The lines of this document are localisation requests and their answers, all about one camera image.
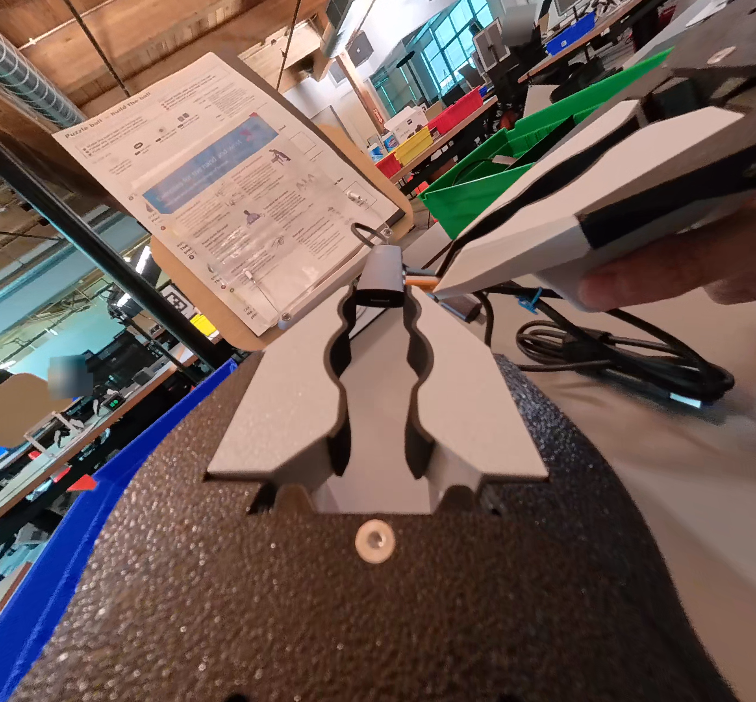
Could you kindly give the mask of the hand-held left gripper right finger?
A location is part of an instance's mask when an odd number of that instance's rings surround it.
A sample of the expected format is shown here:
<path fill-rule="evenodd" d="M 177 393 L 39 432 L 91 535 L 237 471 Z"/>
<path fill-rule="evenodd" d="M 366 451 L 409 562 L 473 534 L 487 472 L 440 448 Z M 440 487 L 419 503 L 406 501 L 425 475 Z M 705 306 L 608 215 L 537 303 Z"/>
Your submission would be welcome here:
<path fill-rule="evenodd" d="M 404 455 L 431 489 L 541 482 L 549 472 L 490 348 L 423 291 L 404 297 L 416 381 Z"/>

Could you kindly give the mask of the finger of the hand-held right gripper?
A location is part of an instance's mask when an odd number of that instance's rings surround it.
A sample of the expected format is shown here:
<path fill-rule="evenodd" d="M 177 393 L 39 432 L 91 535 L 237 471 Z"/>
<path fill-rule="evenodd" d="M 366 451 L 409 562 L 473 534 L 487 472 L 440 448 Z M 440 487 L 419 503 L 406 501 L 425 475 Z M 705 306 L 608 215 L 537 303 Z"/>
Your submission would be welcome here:
<path fill-rule="evenodd" d="M 438 270 L 439 299 L 525 275 L 579 309 L 597 267 L 754 196 L 755 120 L 708 107 L 643 124 L 580 177 L 468 243 Z"/>
<path fill-rule="evenodd" d="M 611 148 L 642 127 L 638 100 L 618 102 L 564 144 L 537 161 L 451 243 L 440 265 L 447 270 L 455 256 L 470 242 L 480 239 L 533 205 L 580 177 Z"/>

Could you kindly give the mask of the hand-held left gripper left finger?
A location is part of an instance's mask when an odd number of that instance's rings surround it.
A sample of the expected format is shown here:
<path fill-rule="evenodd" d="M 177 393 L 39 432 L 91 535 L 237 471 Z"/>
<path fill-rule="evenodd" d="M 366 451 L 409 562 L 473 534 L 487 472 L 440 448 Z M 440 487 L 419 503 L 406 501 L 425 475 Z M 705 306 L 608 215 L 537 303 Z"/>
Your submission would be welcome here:
<path fill-rule="evenodd" d="M 337 289 L 265 348 L 209 479 L 320 487 L 344 475 L 352 432 L 341 377 L 352 362 L 354 292 Z"/>

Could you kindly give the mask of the green plastic bin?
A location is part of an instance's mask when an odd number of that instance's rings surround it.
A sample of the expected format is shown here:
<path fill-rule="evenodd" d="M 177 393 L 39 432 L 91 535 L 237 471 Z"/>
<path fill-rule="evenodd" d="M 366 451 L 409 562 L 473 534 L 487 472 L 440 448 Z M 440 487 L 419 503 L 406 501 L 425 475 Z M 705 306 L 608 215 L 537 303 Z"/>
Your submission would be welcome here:
<path fill-rule="evenodd" d="M 421 200 L 449 235 L 455 239 L 495 199 L 533 165 L 524 155 L 547 140 L 544 151 L 557 143 L 553 130 L 570 119 L 580 125 L 613 96 L 658 67 L 672 47 L 567 96 L 517 121 L 510 130 L 501 129 L 468 156 L 435 180 Z"/>

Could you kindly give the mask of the grey metal USB hub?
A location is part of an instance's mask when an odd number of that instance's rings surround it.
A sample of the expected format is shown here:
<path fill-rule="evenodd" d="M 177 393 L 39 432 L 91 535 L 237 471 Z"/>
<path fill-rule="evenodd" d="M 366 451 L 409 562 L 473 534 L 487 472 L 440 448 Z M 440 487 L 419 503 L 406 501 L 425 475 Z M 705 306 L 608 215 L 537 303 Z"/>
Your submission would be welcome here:
<path fill-rule="evenodd" d="M 357 306 L 399 309 L 404 305 L 404 265 L 397 245 L 377 244 L 369 251 L 359 277 L 354 300 Z"/>

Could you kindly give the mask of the blue plastic bin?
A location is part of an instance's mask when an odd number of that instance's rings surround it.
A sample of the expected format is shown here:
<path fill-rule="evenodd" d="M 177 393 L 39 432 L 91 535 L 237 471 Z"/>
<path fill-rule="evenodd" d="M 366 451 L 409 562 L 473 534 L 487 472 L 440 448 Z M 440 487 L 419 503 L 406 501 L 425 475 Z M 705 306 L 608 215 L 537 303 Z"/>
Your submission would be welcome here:
<path fill-rule="evenodd" d="M 158 445 L 238 367 L 230 359 L 94 474 L 1 612 L 1 700 L 9 700 L 52 637 L 110 513 Z"/>
<path fill-rule="evenodd" d="M 545 44 L 547 54 L 549 56 L 556 56 L 568 46 L 579 41 L 594 29 L 596 20 L 597 16 L 594 11 L 587 12 L 582 17 L 579 17 L 571 26 L 553 36 Z"/>

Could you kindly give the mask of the person's right hand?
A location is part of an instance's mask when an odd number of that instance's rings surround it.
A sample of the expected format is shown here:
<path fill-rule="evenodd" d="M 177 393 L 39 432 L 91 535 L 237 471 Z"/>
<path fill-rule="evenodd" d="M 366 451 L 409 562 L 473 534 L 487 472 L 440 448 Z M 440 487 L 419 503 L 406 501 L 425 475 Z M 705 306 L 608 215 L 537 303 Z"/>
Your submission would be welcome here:
<path fill-rule="evenodd" d="M 591 310 L 669 300 L 704 289 L 714 303 L 755 300 L 755 203 L 669 235 L 591 271 L 578 299 Z"/>

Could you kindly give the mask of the red plastic bin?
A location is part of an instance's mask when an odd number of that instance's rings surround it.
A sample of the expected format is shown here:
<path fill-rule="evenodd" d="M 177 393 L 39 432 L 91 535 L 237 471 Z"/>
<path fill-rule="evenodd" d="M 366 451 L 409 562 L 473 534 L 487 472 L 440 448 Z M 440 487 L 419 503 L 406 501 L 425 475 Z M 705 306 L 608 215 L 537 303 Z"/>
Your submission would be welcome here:
<path fill-rule="evenodd" d="M 448 134 L 463 120 L 478 111 L 483 106 L 483 102 L 481 87 L 478 86 L 430 120 L 428 123 L 430 133 L 436 132 L 440 136 Z"/>

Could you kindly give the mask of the black white marker tag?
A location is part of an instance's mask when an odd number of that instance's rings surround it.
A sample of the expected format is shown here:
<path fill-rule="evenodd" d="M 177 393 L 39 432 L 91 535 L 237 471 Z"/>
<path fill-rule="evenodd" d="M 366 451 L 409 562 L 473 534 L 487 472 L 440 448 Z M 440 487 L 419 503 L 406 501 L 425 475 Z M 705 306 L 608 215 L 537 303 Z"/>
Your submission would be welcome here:
<path fill-rule="evenodd" d="M 163 298 L 184 318 L 191 320 L 196 315 L 196 307 L 173 284 L 168 283 L 159 290 Z"/>

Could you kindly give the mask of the white cardboard box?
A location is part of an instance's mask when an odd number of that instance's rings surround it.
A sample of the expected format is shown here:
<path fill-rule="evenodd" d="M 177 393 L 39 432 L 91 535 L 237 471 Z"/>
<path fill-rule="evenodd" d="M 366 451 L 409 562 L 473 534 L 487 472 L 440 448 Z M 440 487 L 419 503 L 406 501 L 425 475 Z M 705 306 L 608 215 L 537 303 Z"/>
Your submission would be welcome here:
<path fill-rule="evenodd" d="M 396 147 L 402 145 L 416 132 L 428 124 L 426 111 L 421 106 L 405 106 L 399 113 L 384 124 L 385 132 L 395 141 Z"/>

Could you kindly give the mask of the blue banner laminated sheet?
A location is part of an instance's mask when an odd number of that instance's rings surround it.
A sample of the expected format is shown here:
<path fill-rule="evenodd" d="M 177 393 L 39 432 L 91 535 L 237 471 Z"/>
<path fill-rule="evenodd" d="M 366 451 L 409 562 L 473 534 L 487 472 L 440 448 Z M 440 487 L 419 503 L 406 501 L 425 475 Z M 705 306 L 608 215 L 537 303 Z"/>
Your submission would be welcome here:
<path fill-rule="evenodd" d="M 158 233 L 185 244 L 229 308 L 260 335 L 363 247 L 359 223 L 390 230 L 397 207 L 315 136 L 279 133 L 251 111 L 192 142 L 135 183 Z"/>

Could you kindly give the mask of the black metal pole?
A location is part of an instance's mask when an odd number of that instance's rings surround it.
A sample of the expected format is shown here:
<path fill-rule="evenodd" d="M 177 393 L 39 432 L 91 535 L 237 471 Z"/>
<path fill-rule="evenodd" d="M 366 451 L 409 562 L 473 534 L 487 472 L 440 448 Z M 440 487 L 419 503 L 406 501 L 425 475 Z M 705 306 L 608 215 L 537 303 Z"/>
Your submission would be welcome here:
<path fill-rule="evenodd" d="M 106 272 L 118 287 L 136 300 L 172 336 L 207 367 L 225 362 L 216 345 L 172 307 L 150 284 L 65 203 L 1 145 L 1 176 L 71 244 Z"/>

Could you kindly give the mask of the wooden stand seen from behind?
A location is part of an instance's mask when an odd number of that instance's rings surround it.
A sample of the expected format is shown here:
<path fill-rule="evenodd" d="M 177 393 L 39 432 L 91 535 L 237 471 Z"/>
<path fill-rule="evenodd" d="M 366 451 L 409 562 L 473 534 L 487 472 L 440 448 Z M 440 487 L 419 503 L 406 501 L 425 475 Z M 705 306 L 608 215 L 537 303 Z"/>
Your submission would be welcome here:
<path fill-rule="evenodd" d="M 1 447 L 19 446 L 26 432 L 71 403 L 70 397 L 53 397 L 40 377 L 28 373 L 10 376 L 1 384 Z"/>

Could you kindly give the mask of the white printed instruction sheet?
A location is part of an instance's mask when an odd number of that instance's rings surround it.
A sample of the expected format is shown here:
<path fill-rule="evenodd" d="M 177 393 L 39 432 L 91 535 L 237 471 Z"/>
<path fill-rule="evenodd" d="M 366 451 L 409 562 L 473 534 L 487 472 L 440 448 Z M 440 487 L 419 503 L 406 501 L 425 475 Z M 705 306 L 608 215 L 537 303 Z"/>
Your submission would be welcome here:
<path fill-rule="evenodd" d="M 127 213 L 163 242 L 156 218 L 135 196 L 135 183 L 195 140 L 251 111 L 270 120 L 281 134 L 308 136 L 306 130 L 288 130 L 292 121 L 272 97 L 208 53 L 126 101 L 63 130 L 55 139 Z M 316 156 L 309 146 L 304 148 L 328 174 L 341 177 L 346 169 L 337 167 L 338 157 L 327 146 L 325 149 L 325 156 Z M 169 242 L 166 246 L 196 262 L 187 245 Z M 219 285 L 196 265 L 197 275 L 204 276 L 226 302 Z"/>

